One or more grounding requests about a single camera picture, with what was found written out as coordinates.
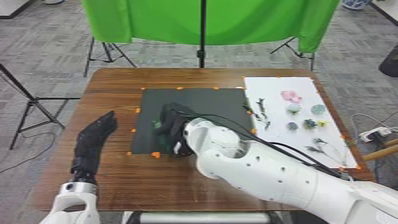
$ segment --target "pink object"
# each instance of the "pink object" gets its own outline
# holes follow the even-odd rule
[[[283,91],[281,92],[283,99],[290,101],[292,103],[301,103],[303,102],[303,97],[297,95],[296,91]]]

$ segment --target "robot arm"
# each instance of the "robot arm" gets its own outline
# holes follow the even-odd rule
[[[398,192],[367,181],[347,181],[308,166],[272,147],[242,141],[182,105],[166,105],[159,134],[166,134],[178,156],[198,155],[198,169],[214,179],[267,201],[288,204],[331,224],[398,224]],[[114,112],[79,135],[73,179],[61,187],[54,208],[41,224],[98,224],[97,180],[102,147],[116,130]],[[75,205],[86,210],[68,212]]]
[[[102,148],[107,137],[118,128],[114,112],[109,112],[86,127],[79,134],[72,181],[63,184],[54,200],[54,208],[41,224],[100,224],[97,210],[97,172],[100,166]],[[66,211],[73,206],[84,206],[81,211]]]
[[[296,206],[331,224],[398,223],[395,190],[336,178],[203,118],[187,123],[184,135],[200,172],[256,198]]]

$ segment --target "wooden table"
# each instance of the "wooden table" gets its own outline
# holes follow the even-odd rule
[[[191,158],[132,155],[132,129],[145,88],[237,88],[244,76],[312,77],[329,107],[340,131],[351,141],[331,99],[315,74],[292,69],[102,69],[98,70],[77,107],[57,152],[45,169],[31,197],[31,205],[49,210],[61,184],[68,181],[75,139],[98,117],[116,111],[120,128],[102,154],[98,173],[102,211],[264,211],[294,210],[280,203],[260,201],[223,180],[209,179],[198,172]],[[356,146],[351,146],[361,169],[354,177],[374,180]]]

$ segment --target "green backdrop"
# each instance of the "green backdrop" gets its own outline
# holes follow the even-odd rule
[[[207,45],[299,38],[317,51],[340,0],[209,0]],[[200,44],[201,0],[84,0],[97,40]]]

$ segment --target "black rubber pad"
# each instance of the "black rubber pad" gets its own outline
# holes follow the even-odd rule
[[[136,135],[132,144],[134,154],[161,152],[171,153],[171,149],[161,146],[153,135],[153,121],[161,119],[164,104],[180,103],[196,113],[217,114],[230,118],[251,130],[251,116],[244,109],[246,93],[242,89],[150,89],[143,94],[141,114],[136,123]],[[224,119],[212,117],[226,127],[239,128]]]

